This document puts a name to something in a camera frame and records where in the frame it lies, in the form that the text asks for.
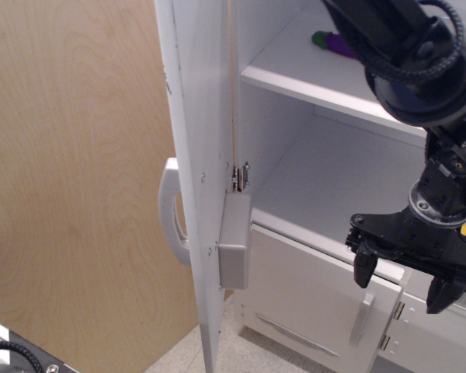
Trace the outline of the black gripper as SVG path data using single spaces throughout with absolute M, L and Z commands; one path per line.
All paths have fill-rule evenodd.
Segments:
M 466 292 L 466 239 L 418 219 L 409 208 L 394 214 L 355 214 L 346 244 L 355 254 L 354 280 L 366 288 L 379 259 L 434 276 L 426 313 L 439 314 Z

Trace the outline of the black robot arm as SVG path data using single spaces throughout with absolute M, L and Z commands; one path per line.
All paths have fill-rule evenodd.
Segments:
M 466 294 L 466 26 L 454 7 L 423 1 L 327 1 L 379 103 L 426 133 L 425 168 L 394 214 L 355 214 L 346 239 L 365 288 L 380 259 L 432 276 L 426 311 Z

